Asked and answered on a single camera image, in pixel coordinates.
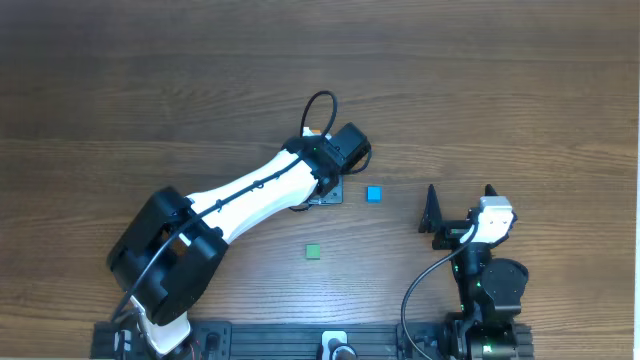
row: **blue cube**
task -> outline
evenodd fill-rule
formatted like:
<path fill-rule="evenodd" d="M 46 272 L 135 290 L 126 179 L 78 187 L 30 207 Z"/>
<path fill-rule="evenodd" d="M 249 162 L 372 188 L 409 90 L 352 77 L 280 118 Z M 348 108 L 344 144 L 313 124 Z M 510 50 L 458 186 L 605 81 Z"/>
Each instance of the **blue cube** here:
<path fill-rule="evenodd" d="M 379 203 L 382 200 L 382 188 L 380 186 L 367 186 L 367 202 Z"/>

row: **small block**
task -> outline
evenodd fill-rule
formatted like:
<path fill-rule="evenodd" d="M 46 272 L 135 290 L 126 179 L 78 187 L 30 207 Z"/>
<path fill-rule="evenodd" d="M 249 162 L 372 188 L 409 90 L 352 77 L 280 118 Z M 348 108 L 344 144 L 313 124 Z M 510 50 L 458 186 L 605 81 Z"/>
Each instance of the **small block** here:
<path fill-rule="evenodd" d="M 307 260 L 320 260 L 320 245 L 307 245 Z"/>
<path fill-rule="evenodd" d="M 380 186 L 367 186 L 367 202 L 379 203 L 382 200 L 382 188 Z"/>

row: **wooden table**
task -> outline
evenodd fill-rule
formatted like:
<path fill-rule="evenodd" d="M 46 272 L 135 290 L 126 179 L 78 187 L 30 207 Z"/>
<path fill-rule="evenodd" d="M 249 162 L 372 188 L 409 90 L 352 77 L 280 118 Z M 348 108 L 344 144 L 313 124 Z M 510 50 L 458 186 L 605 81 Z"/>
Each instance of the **wooden table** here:
<path fill-rule="evenodd" d="M 531 278 L 539 359 L 632 351 L 638 115 L 633 0 L 0 4 L 0 355 L 86 357 L 122 295 L 106 255 L 151 193 L 221 186 L 297 131 L 315 91 L 369 136 L 342 206 L 236 240 L 196 318 L 396 323 L 444 252 L 427 186 L 460 218 L 486 183 L 520 216 L 497 256 Z M 310 123 L 320 128 L 329 102 Z M 367 204 L 367 185 L 382 203 Z M 322 248 L 304 259 L 304 245 Z M 458 308 L 448 269 L 413 320 Z"/>

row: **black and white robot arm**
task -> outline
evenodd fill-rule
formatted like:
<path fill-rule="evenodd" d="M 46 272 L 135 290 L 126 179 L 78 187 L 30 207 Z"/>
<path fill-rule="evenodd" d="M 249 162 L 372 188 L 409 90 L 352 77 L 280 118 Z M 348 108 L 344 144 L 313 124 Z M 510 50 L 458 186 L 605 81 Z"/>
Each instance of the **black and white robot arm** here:
<path fill-rule="evenodd" d="M 334 99 L 331 125 L 335 97 L 318 94 Z M 127 291 L 112 321 L 130 300 L 157 356 L 184 341 L 191 332 L 186 311 L 233 240 L 280 210 L 326 195 L 367 153 L 370 159 L 371 145 L 355 125 L 328 137 L 330 125 L 321 135 L 289 139 L 266 165 L 222 187 L 186 197 L 171 187 L 156 192 L 108 256 L 109 269 Z"/>

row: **green cube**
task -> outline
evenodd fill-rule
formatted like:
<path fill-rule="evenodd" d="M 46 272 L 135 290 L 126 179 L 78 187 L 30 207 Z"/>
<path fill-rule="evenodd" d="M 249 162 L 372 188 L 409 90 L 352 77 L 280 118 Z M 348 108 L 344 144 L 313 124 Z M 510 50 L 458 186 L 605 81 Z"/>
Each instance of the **green cube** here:
<path fill-rule="evenodd" d="M 320 245 L 307 245 L 307 260 L 320 260 Z"/>

